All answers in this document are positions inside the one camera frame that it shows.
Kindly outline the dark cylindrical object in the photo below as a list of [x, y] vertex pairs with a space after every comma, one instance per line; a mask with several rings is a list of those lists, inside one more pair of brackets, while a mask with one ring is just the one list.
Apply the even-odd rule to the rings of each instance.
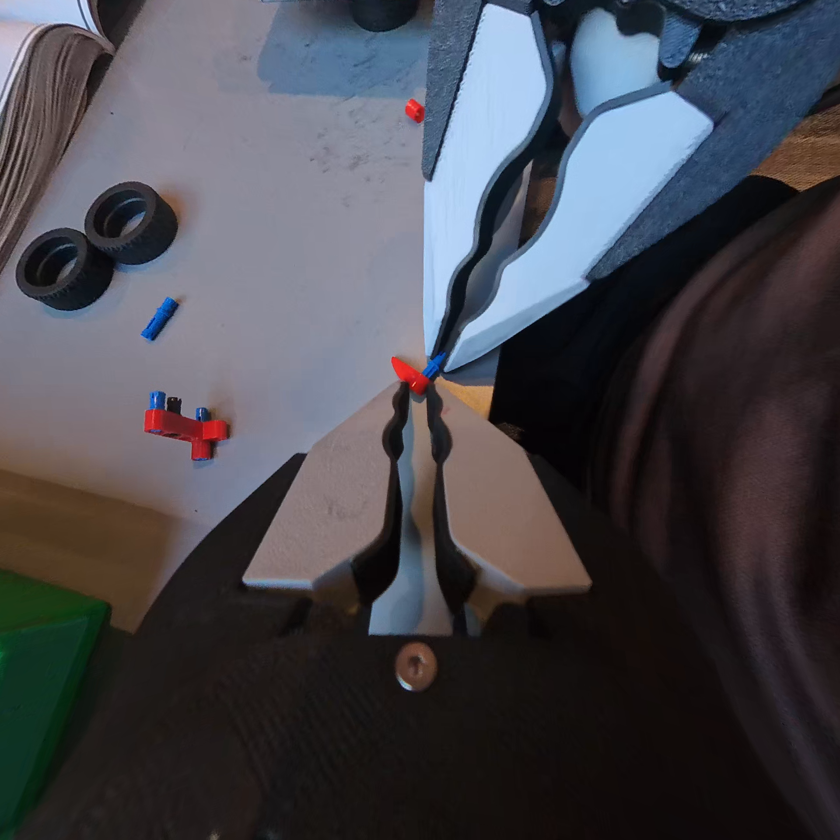
[[419, 1], [350, 1], [350, 13], [365, 31], [384, 33], [412, 21], [418, 6]]

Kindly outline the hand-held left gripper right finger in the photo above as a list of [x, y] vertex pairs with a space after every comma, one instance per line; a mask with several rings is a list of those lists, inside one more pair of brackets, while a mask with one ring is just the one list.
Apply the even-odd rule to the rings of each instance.
[[592, 578], [526, 451], [450, 392], [427, 393], [437, 582], [452, 616], [582, 595]]

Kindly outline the black rubber tyre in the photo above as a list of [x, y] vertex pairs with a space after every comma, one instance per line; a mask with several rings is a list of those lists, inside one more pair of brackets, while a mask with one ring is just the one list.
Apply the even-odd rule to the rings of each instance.
[[29, 243], [15, 274], [18, 288], [28, 298], [72, 312], [90, 306], [109, 288], [114, 261], [81, 231], [58, 227]]
[[139, 266], [160, 257], [175, 239], [172, 206], [142, 182], [122, 182], [102, 192], [85, 216], [85, 235], [113, 262]]

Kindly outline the red curved wedge brick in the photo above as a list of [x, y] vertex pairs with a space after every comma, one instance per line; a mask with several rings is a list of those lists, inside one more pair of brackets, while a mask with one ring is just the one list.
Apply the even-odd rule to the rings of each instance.
[[391, 363], [395, 376], [400, 382], [406, 384], [415, 395], [425, 396], [430, 382], [425, 373], [418, 371], [396, 356], [391, 358]]

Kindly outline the red beam assembly blue pins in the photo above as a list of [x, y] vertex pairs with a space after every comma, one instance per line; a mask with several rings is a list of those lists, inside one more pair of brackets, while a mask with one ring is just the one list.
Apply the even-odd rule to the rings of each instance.
[[143, 415], [143, 430], [147, 434], [188, 444], [191, 460], [203, 463], [215, 455], [216, 446], [230, 438], [230, 426], [216, 418], [212, 411], [199, 406], [194, 416], [182, 413], [182, 400], [162, 391], [152, 391], [149, 407]]

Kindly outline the green plastic bin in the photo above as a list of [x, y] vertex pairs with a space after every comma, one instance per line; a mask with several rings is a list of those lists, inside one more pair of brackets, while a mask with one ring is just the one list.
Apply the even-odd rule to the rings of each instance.
[[1, 572], [1, 838], [41, 792], [111, 606]]

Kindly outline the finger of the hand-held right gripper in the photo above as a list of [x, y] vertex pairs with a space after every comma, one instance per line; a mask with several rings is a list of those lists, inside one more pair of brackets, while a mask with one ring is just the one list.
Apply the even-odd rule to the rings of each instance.
[[470, 279], [551, 133], [555, 70], [533, 2], [439, 2], [423, 136], [425, 353], [450, 352]]
[[445, 370], [469, 364], [588, 287], [596, 264], [714, 129], [676, 91], [596, 107], [563, 153], [538, 231], [500, 266], [486, 304], [458, 331]]

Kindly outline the open instruction booklet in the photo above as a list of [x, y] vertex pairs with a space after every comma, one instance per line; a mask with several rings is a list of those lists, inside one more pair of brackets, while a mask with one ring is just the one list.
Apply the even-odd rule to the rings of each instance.
[[95, 1], [1, 2], [1, 267], [88, 105], [114, 46]]

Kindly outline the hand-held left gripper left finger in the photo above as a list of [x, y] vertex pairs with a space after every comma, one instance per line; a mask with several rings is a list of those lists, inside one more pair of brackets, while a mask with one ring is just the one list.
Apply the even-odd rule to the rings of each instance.
[[370, 606], [391, 586], [409, 394], [407, 384], [389, 385], [311, 447], [243, 575], [246, 587]]

